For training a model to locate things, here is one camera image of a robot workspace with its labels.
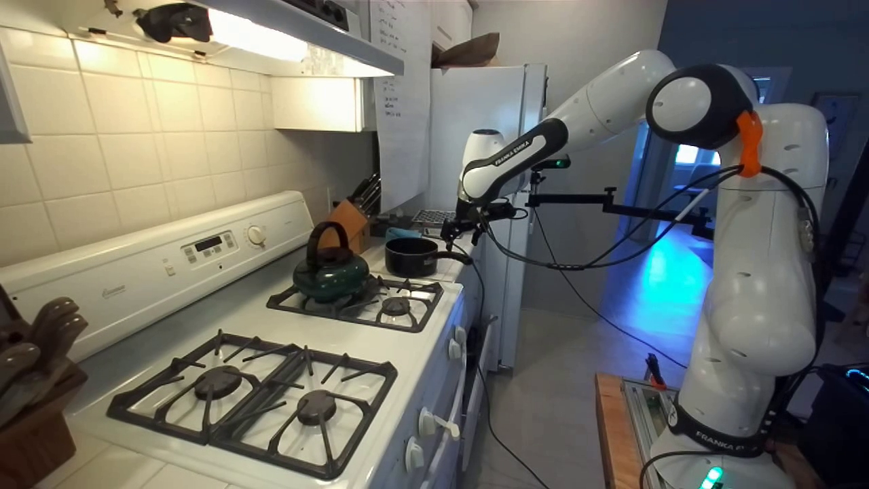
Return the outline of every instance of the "refrigerator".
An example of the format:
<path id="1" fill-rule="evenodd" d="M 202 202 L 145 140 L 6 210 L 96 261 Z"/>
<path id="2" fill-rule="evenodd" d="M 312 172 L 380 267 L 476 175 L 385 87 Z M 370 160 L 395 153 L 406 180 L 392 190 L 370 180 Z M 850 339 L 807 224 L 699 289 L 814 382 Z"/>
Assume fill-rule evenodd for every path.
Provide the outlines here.
<path id="1" fill-rule="evenodd" d="M 545 108 L 545 65 L 488 65 L 488 68 L 438 68 L 433 70 L 433 164 L 423 190 L 426 212 L 450 216 L 464 142 L 477 129 L 495 129 L 505 142 L 536 129 Z M 509 186 L 510 202 L 528 202 L 528 176 Z M 530 221 L 496 221 L 495 238 L 517 254 L 528 250 Z M 514 369 L 524 263 L 502 257 L 482 239 L 482 273 L 487 284 L 488 358 L 487 369 Z"/>

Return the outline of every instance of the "kitchen floor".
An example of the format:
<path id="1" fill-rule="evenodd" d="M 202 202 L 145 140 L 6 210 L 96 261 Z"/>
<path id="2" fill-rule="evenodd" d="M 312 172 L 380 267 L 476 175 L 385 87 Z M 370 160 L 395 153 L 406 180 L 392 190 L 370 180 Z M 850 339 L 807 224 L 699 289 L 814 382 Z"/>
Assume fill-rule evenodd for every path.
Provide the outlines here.
<path id="1" fill-rule="evenodd" d="M 673 232 L 643 259 L 608 273 L 604 316 L 589 312 L 581 300 L 577 307 L 566 307 L 570 312 L 524 307 L 517 369 L 488 382 L 492 429 L 482 428 L 477 432 L 464 489 L 533 489 L 544 483 L 551 489 L 604 489 L 596 376 L 643 377 L 643 358 L 654 346 L 666 384 L 680 387 L 685 376 L 680 365 L 691 358 L 704 289 L 712 281 L 708 263 L 712 243 Z M 829 303 L 847 311 L 852 296 L 855 284 L 837 281 Z M 867 335 L 829 324 L 821 363 L 867 358 Z M 807 417 L 818 388 L 821 382 L 809 376 L 791 410 Z"/>

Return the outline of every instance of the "range hood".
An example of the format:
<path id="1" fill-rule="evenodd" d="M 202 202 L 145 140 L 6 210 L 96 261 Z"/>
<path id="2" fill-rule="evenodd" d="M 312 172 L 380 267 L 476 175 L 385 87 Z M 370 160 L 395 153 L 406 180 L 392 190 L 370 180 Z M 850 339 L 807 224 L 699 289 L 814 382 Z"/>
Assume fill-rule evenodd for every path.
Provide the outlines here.
<path id="1" fill-rule="evenodd" d="M 241 65 L 277 77 L 396 77 L 406 62 L 361 39 L 332 0 L 74 0 L 62 27 L 107 43 Z"/>

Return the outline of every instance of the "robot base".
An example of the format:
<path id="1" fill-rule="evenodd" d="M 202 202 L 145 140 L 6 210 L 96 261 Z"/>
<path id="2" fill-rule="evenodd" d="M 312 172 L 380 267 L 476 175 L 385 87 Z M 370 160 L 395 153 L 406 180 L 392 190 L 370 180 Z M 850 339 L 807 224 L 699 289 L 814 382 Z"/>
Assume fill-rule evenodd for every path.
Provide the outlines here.
<path id="1" fill-rule="evenodd" d="M 673 451 L 706 451 L 685 436 L 663 429 L 651 444 L 649 460 Z M 721 458 L 721 454 L 685 454 L 658 460 L 649 471 L 673 489 L 792 489 L 792 479 L 768 458 Z"/>

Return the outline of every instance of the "wooden table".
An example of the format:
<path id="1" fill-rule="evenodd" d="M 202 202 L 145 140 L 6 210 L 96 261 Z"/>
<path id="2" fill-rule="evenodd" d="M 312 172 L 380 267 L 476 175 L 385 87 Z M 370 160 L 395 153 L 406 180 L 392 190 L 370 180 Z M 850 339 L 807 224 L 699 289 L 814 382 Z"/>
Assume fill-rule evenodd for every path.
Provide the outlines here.
<path id="1" fill-rule="evenodd" d="M 623 392 L 623 377 L 596 376 L 596 407 L 604 479 L 608 489 L 639 489 L 643 467 L 640 449 L 634 432 L 634 420 Z M 802 458 L 799 447 L 776 444 L 776 460 L 797 479 L 797 489 L 822 489 L 811 464 Z"/>

